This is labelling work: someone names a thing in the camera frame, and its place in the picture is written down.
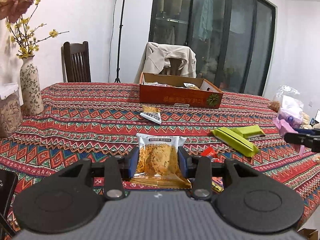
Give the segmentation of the orange colourful chip bag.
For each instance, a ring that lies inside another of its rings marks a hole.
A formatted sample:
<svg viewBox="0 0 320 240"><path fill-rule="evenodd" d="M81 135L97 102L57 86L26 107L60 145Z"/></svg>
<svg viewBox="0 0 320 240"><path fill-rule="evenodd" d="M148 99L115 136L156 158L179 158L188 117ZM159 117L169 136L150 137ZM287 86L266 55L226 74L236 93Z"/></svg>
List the orange colourful chip bag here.
<svg viewBox="0 0 320 240"><path fill-rule="evenodd" d="M209 158L212 163L223 163L212 147L205 148L201 153L201 156ZM216 193L221 193L223 191L223 182L221 177L212 178L212 190Z"/></svg>

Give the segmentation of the gold crisp packet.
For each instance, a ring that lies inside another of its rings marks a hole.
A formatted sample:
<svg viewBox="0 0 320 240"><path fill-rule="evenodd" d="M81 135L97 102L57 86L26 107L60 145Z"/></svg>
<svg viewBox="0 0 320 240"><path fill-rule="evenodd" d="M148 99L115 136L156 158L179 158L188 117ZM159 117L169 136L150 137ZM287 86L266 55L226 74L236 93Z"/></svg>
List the gold crisp packet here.
<svg viewBox="0 0 320 240"><path fill-rule="evenodd" d="M137 139L139 160L131 183L163 189L191 188L178 164L178 148L184 145L185 137L138 133Z"/></svg>

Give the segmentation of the green snack bar pack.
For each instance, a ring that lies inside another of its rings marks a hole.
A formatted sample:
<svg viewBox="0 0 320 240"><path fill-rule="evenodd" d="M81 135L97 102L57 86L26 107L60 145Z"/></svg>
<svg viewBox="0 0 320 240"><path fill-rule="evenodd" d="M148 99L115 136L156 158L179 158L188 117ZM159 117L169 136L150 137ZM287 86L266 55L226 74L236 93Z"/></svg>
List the green snack bar pack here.
<svg viewBox="0 0 320 240"><path fill-rule="evenodd" d="M255 144L241 137L227 127L219 127L211 131L211 133L219 140L238 151L242 155L252 158L259 152Z"/></svg>

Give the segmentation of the small crisp packet dark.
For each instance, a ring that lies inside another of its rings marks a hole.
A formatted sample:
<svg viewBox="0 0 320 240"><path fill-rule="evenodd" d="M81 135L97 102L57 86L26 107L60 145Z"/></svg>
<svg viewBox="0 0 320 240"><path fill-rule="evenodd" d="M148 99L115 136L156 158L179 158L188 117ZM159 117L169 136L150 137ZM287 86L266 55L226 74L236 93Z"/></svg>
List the small crisp packet dark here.
<svg viewBox="0 0 320 240"><path fill-rule="evenodd" d="M157 107L143 105L143 111L140 116L158 125L162 124L161 110Z"/></svg>

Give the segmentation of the white crisp snack packet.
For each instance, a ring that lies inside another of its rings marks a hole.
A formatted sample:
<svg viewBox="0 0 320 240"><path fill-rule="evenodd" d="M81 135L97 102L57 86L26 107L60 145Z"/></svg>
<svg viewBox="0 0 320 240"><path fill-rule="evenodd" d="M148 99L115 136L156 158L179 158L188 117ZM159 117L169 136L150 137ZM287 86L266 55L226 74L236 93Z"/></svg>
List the white crisp snack packet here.
<svg viewBox="0 0 320 240"><path fill-rule="evenodd" d="M143 85L200 90L199 87L197 87L195 84L192 84L192 83L184 83L183 85L179 85L178 86L178 85L169 85L169 84L166 84L166 83L159 83L159 82L144 82Z"/></svg>

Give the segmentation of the purple tissue pack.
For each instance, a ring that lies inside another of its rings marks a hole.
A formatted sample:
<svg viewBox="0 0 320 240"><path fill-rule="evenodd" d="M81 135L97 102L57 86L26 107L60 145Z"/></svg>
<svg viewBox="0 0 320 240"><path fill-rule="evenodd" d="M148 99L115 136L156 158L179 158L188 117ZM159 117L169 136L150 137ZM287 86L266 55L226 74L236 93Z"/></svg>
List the purple tissue pack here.
<svg viewBox="0 0 320 240"><path fill-rule="evenodd" d="M277 112L279 120L284 119L292 128L300 128L303 123L303 107L301 93L287 85L280 86L269 108Z"/></svg>

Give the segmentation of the patterned red tablecloth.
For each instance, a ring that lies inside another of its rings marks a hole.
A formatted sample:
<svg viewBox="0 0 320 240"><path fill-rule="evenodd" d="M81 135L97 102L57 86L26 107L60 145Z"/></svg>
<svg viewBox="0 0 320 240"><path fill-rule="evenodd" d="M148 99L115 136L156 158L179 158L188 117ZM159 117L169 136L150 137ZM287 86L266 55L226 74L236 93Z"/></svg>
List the patterned red tablecloth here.
<svg viewBox="0 0 320 240"><path fill-rule="evenodd" d="M162 124L140 116L139 86L111 83L56 83L42 90L44 110L26 116L1 140L1 169L18 177L15 193L42 178L89 158L104 161L137 145L137 134L185 137L185 149L200 154L212 148L220 160L234 158L294 189L304 200L305 223L319 207L319 165L306 149L296 153L279 135L260 96L225 92L218 109L161 105ZM258 154L247 158L212 135L218 127L258 125L264 136L252 139Z"/></svg>

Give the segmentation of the orange cardboard box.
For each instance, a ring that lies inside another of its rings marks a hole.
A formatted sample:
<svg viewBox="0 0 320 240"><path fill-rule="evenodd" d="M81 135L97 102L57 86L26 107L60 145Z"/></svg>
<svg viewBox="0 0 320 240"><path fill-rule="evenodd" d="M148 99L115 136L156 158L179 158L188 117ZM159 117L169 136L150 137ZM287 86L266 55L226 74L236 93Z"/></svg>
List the orange cardboard box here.
<svg viewBox="0 0 320 240"><path fill-rule="evenodd" d="M184 83L192 83L200 90L147 86L143 85L144 82L159 82L178 86ZM220 107L222 97L223 91L206 79L151 73L142 73L140 76L139 101L141 103L180 104L217 109Z"/></svg>

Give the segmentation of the floral ceramic slim vase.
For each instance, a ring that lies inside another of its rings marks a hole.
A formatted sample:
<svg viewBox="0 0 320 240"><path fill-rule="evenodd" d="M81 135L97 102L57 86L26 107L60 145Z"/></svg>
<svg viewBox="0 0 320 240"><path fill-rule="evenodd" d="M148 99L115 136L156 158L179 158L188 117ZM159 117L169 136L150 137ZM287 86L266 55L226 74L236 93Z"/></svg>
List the floral ceramic slim vase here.
<svg viewBox="0 0 320 240"><path fill-rule="evenodd" d="M33 56L23 58L20 69L20 84L26 116L38 115L43 111L38 69L33 63Z"/></svg>

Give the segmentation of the black smartphone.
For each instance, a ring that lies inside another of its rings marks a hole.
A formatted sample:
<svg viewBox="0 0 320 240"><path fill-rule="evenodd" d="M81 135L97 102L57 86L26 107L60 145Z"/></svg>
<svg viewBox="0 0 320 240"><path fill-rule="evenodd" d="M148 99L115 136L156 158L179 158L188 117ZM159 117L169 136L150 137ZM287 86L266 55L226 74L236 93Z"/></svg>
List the black smartphone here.
<svg viewBox="0 0 320 240"><path fill-rule="evenodd" d="M6 233L9 236L16 234L7 217L17 181L15 172L1 170L1 239L4 239Z"/></svg>

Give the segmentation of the dark wooden chair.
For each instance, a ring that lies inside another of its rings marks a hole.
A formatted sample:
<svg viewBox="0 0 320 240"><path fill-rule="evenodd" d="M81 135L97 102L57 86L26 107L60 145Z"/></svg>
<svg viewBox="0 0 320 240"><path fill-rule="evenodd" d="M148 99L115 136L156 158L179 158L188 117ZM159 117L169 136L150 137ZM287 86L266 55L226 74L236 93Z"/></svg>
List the dark wooden chair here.
<svg viewBox="0 0 320 240"><path fill-rule="evenodd" d="M63 44L63 59L68 82L91 82L88 45L87 41Z"/></svg>

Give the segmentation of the dark glass sliding door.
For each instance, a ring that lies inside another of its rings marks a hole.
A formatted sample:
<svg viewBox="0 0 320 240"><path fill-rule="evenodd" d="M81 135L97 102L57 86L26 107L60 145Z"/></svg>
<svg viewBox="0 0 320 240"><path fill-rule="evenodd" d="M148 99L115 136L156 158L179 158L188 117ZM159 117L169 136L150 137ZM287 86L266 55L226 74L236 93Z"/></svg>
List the dark glass sliding door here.
<svg viewBox="0 0 320 240"><path fill-rule="evenodd" d="M153 0L149 40L189 46L197 76L221 90L261 95L275 21L266 0Z"/></svg>

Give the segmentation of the yellow flower branches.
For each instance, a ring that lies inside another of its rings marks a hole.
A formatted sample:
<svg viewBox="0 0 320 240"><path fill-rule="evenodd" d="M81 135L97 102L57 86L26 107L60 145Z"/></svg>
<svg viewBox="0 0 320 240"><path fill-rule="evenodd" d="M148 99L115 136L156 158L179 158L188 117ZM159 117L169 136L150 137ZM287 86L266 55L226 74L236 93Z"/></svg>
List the yellow flower branches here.
<svg viewBox="0 0 320 240"><path fill-rule="evenodd" d="M49 38L56 38L61 34L68 33L68 31L58 31L56 29L52 29L43 38L37 38L36 32L47 25L46 23L40 23L39 25L35 26L30 24L40 2L41 0L35 0L35 8L29 16L22 15L14 23L10 23L8 18L5 19L6 28L10 33L10 42L18 45L16 56L19 59L33 57L34 53L39 51L40 42L48 40Z"/></svg>

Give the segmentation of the studio light on stand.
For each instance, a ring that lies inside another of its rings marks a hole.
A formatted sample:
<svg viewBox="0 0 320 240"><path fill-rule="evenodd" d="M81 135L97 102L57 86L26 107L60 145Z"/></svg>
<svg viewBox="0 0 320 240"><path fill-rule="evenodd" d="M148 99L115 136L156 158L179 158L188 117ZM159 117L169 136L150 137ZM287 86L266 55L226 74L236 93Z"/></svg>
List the studio light on stand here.
<svg viewBox="0 0 320 240"><path fill-rule="evenodd" d="M108 81L113 81L111 79L113 73L115 74L114 83L121 83L120 51L124 26L125 1L126 0L114 0L112 2L111 36L108 51Z"/></svg>

